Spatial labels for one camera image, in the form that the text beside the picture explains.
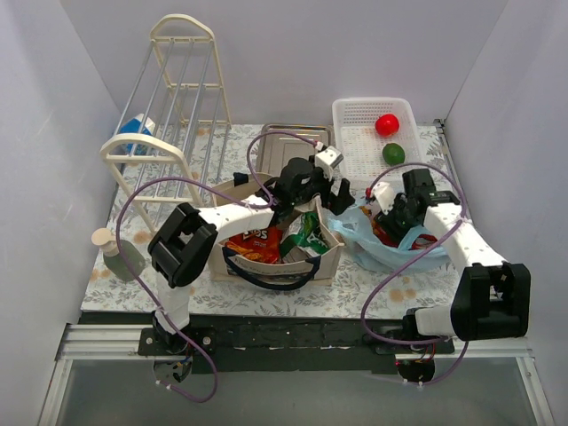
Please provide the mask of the light blue plastic grocery bag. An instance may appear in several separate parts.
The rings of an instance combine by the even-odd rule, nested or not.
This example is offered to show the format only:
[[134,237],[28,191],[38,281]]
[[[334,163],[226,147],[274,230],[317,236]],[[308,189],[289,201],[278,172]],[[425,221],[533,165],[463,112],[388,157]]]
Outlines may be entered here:
[[339,216],[329,213],[325,222],[330,232],[341,237],[356,263],[369,271],[394,271],[423,253],[425,249],[400,250],[382,244],[373,233],[376,216],[359,201]]

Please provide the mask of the green snack bag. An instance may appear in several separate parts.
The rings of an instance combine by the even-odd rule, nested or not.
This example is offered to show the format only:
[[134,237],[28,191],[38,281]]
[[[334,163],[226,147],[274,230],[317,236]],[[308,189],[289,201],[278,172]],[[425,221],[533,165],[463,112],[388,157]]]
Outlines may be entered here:
[[301,249],[309,256],[321,256],[329,251],[315,211],[301,215],[298,231],[289,234],[280,243],[280,256],[287,256],[292,249]]

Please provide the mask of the green lime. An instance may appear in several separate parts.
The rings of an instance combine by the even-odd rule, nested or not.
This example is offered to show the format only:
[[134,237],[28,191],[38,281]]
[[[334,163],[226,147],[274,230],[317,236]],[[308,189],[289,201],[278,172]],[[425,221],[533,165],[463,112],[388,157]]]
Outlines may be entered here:
[[384,161],[389,166],[402,164],[406,161],[406,153],[402,146],[396,143],[389,143],[383,147],[382,155]]

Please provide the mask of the red tomato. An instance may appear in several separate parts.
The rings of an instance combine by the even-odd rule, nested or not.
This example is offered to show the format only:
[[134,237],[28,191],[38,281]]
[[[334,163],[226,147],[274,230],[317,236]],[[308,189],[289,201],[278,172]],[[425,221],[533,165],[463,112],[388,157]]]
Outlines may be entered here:
[[399,128],[398,117],[394,114],[384,114],[375,121],[375,131],[382,138],[394,136]]

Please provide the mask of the beige canvas tote bag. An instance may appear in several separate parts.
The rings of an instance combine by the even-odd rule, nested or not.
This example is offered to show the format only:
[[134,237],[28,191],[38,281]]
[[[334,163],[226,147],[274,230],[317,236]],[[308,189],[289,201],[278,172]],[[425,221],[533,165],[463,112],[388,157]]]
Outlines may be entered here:
[[341,259],[343,244],[322,224],[324,206],[321,198],[316,195],[304,205],[296,206],[291,218],[287,219],[279,229],[288,237],[295,233],[293,227],[300,224],[305,213],[315,213],[320,221],[320,235],[327,244],[327,251],[316,256],[319,265],[317,271],[313,270],[311,257],[303,248],[292,248],[285,257],[275,264],[267,264],[249,260],[244,256],[235,254],[225,256],[225,242],[221,241],[213,247],[209,256],[209,270],[213,280],[249,281],[254,278],[267,284],[273,284],[278,290],[285,285],[291,285],[305,279],[318,285],[329,286],[335,277],[337,266]]

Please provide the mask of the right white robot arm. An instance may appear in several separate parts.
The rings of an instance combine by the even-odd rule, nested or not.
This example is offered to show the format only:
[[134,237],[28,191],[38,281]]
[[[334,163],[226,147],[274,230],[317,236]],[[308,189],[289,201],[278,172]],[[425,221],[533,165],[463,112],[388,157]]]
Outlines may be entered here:
[[434,336],[464,342],[522,337],[529,325],[531,274],[494,251],[465,217],[465,204],[452,191],[437,189],[429,170],[402,176],[403,190],[377,182],[367,193],[379,208],[381,228],[394,241],[423,226],[440,242],[460,275],[447,306],[417,308],[403,318],[401,340],[422,352]]

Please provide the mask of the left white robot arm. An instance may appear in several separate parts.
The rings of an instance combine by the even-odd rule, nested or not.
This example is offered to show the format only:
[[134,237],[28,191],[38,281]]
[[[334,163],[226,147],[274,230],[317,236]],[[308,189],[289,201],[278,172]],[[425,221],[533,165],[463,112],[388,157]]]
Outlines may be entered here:
[[350,182],[343,179],[332,191],[335,161],[316,155],[313,161],[291,159],[280,176],[261,183],[243,200],[229,194],[220,207],[196,209],[189,203],[176,206],[148,246],[153,268],[163,277],[157,297],[153,327],[158,344],[171,355],[188,346],[189,292],[187,286],[202,273],[212,249],[237,234],[282,225],[295,209],[314,203],[339,215],[354,204]]

